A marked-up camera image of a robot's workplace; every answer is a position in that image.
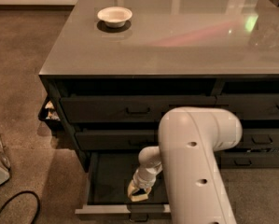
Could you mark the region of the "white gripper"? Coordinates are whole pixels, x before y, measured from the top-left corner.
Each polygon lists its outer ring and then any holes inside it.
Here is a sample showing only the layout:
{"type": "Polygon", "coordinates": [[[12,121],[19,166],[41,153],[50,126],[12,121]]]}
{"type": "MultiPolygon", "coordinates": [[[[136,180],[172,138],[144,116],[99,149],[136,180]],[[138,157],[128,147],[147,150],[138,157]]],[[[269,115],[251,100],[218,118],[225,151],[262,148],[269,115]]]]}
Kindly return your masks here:
{"type": "Polygon", "coordinates": [[[159,172],[154,168],[139,167],[133,175],[133,181],[131,181],[128,186],[128,198],[130,200],[136,200],[136,193],[139,189],[144,189],[146,192],[146,199],[148,199],[149,193],[156,182],[158,173],[159,172]]]}

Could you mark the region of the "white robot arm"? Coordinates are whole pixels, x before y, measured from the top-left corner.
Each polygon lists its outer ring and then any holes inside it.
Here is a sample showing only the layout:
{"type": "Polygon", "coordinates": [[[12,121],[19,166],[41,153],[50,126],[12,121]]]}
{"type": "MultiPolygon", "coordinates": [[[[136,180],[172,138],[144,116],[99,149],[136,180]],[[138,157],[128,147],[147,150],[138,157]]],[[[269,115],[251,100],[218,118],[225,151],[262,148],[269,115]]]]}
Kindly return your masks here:
{"type": "Polygon", "coordinates": [[[159,144],[139,153],[128,197],[146,200],[162,173],[173,224],[237,224],[214,153],[235,147],[242,134],[241,122],[228,110],[170,110],[160,120],[159,144]]]}

